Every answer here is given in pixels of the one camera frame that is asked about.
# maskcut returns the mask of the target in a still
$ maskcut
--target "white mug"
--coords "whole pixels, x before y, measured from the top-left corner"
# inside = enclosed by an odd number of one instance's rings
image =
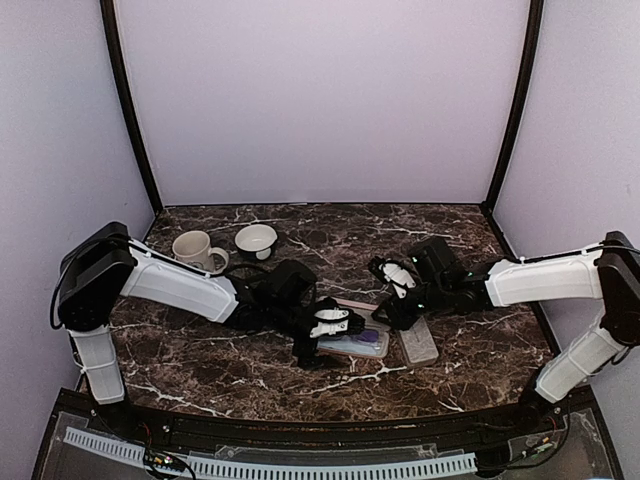
[[[209,235],[199,230],[180,235],[173,242],[172,249],[176,259],[200,270],[218,274],[229,265],[229,254],[222,248],[212,248]],[[214,255],[222,258],[221,267],[216,266]]]

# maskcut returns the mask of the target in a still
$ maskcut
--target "white grille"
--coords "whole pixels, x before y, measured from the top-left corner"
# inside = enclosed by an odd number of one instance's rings
[[[144,448],[68,427],[64,442],[114,461],[143,467]],[[359,466],[289,466],[213,460],[197,455],[184,459],[202,480],[421,480],[475,473],[475,454]]]

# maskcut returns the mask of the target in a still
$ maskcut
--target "robotic arm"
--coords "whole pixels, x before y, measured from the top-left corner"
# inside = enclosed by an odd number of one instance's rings
[[[120,295],[171,305],[239,330],[275,328],[293,338],[293,354],[303,368],[324,360],[316,356],[318,337],[364,329],[364,319],[335,300],[315,302],[316,276],[303,264],[284,260],[271,272],[253,268],[260,274],[252,279],[213,275],[131,239],[124,225],[113,222],[63,259],[52,301],[53,312],[59,293],[61,323],[55,327],[69,332],[99,405],[126,397],[109,331]],[[303,305],[310,291],[311,300]]]
[[[531,259],[503,259],[466,270],[442,237],[416,245],[407,267],[378,257],[369,270],[395,292],[374,317],[406,330],[427,311],[469,313],[560,298],[604,300],[604,314],[569,348],[536,372],[523,391],[517,422],[526,430],[569,391],[619,353],[640,345],[640,255],[620,232],[581,250]]]

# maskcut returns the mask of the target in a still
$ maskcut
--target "purple object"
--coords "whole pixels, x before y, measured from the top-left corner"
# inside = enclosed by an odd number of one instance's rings
[[[353,335],[352,338],[358,342],[376,343],[379,337],[380,334],[377,330],[364,330],[358,335]]]

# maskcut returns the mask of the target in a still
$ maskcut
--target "brown marble countertop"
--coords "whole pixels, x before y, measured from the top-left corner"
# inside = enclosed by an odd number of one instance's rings
[[[374,255],[404,260],[408,248],[445,236],[468,264],[500,256],[477,206],[260,205],[166,209],[147,244],[171,253],[180,233],[204,230],[240,263],[233,238],[254,223],[280,236],[285,258],[318,276],[318,294],[377,304],[386,295],[367,271]],[[194,314],[135,298],[112,314],[114,342],[134,403],[229,418],[273,421],[410,419],[513,403],[530,374],[551,358],[526,306],[467,316],[430,315],[440,351],[431,367],[407,368],[396,335],[382,361],[350,357],[315,372],[295,366],[290,339],[244,335]]]

